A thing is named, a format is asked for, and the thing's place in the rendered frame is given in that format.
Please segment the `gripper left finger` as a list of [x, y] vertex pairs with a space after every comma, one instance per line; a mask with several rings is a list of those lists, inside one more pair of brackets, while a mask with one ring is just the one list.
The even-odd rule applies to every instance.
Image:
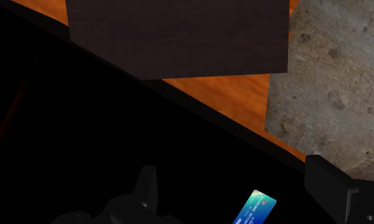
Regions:
[[157, 173], [154, 165], [141, 168], [132, 194], [121, 195], [107, 202], [95, 218], [84, 211], [62, 214], [50, 224], [182, 224], [173, 216], [160, 217]]

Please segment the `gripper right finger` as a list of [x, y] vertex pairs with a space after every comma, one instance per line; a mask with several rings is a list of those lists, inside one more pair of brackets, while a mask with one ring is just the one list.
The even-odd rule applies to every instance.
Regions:
[[320, 155], [309, 155], [304, 184], [337, 224], [374, 224], [374, 181], [351, 178]]

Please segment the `blue green bank card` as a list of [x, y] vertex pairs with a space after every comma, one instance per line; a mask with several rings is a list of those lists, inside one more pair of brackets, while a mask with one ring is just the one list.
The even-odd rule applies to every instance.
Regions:
[[254, 190], [234, 219], [233, 224], [263, 224], [277, 200]]

